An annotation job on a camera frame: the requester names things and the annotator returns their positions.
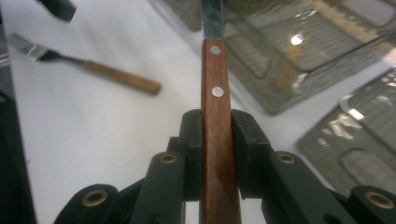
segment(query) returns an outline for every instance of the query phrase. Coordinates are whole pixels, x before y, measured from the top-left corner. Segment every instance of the fork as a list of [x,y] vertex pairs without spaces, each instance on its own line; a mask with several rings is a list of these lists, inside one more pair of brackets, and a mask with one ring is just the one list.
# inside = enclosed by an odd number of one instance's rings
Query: fork
[[102,75],[104,77],[110,77],[114,80],[117,80],[118,82],[133,86],[141,91],[146,91],[151,94],[157,94],[161,88],[161,84],[156,81],[139,77],[137,75],[130,74],[91,60],[81,60],[62,55],[56,50],[49,49],[43,45],[35,44],[19,34],[14,33],[8,35],[7,42],[15,49],[26,54],[27,58],[32,61],[39,60],[40,62],[54,62],[57,60],[63,60],[81,66],[82,68],[94,72],[95,74]]

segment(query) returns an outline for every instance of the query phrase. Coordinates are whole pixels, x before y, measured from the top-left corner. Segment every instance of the wood grain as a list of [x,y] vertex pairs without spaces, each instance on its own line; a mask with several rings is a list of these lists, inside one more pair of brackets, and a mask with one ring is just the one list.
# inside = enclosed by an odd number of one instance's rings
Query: wood grain
[[82,67],[94,72],[95,74],[102,75],[104,77],[110,77],[118,82],[127,84],[129,86],[138,88],[141,91],[145,91],[154,95],[158,94],[161,88],[161,84],[156,81],[126,73],[121,70],[96,63],[94,61],[88,60],[82,65]]
[[[210,48],[217,46],[220,54]],[[202,113],[204,125],[202,224],[240,224],[226,51],[223,40],[205,39],[202,68]],[[214,87],[224,94],[215,97]]]

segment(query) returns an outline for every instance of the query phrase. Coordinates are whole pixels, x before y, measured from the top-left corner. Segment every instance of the white table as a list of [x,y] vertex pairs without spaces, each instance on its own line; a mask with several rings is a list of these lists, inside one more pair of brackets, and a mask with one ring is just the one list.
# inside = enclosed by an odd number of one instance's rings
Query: white table
[[[38,223],[52,223],[80,189],[121,190],[142,178],[150,158],[178,136],[183,113],[200,107],[201,34],[177,29],[146,0],[75,0],[70,23],[35,0],[1,0],[6,33],[163,84],[151,96],[67,63],[31,62],[9,49],[28,174]],[[390,67],[380,62],[276,117],[267,116],[230,76],[232,107],[255,117],[276,150],[296,141],[337,100]],[[263,223],[260,200],[241,202],[244,224]],[[187,223],[198,223],[188,203]]]

